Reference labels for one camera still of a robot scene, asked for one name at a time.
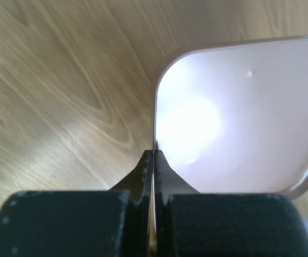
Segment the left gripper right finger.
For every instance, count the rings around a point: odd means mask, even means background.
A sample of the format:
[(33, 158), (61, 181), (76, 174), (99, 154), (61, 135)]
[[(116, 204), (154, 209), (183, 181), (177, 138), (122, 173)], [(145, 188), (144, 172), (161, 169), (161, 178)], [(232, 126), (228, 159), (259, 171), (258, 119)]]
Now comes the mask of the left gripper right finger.
[(158, 256), (308, 256), (308, 232), (279, 194), (201, 194), (153, 154)]

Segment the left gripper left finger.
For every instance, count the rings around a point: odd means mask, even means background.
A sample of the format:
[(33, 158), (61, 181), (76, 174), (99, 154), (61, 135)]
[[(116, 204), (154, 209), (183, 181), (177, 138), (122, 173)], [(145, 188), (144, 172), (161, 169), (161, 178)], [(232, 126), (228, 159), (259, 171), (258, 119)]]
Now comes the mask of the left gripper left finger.
[(148, 256), (153, 154), (107, 191), (18, 191), (0, 208), (0, 256)]

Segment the tin lid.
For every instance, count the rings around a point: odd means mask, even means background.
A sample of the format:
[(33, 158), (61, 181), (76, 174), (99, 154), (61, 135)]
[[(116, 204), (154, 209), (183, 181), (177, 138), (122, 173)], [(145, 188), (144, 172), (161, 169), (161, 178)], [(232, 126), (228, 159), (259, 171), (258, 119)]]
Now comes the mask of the tin lid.
[(154, 152), (197, 192), (308, 191), (308, 36), (182, 51), (156, 84)]

